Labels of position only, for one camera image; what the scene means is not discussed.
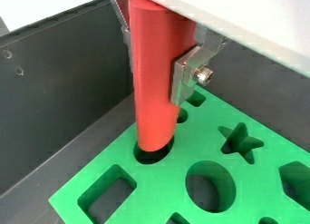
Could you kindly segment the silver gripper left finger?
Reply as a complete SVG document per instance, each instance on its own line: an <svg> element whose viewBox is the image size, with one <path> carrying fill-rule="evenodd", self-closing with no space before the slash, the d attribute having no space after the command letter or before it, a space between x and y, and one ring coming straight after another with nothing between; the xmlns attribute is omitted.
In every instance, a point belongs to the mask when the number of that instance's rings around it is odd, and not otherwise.
<svg viewBox="0 0 310 224"><path fill-rule="evenodd" d="M110 0L120 22L122 24L124 42L128 45L129 58L133 58L132 53L132 32L130 32L130 14L129 0Z"/></svg>

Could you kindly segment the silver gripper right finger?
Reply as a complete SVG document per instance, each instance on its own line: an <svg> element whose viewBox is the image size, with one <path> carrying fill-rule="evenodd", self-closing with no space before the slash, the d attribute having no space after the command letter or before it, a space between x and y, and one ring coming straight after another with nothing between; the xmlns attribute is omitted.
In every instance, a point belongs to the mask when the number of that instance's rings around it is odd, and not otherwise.
<svg viewBox="0 0 310 224"><path fill-rule="evenodd" d="M226 37L202 24L197 24L196 45L174 61L172 103L180 106L194 93L198 83L206 86L214 71L209 62L226 44Z"/></svg>

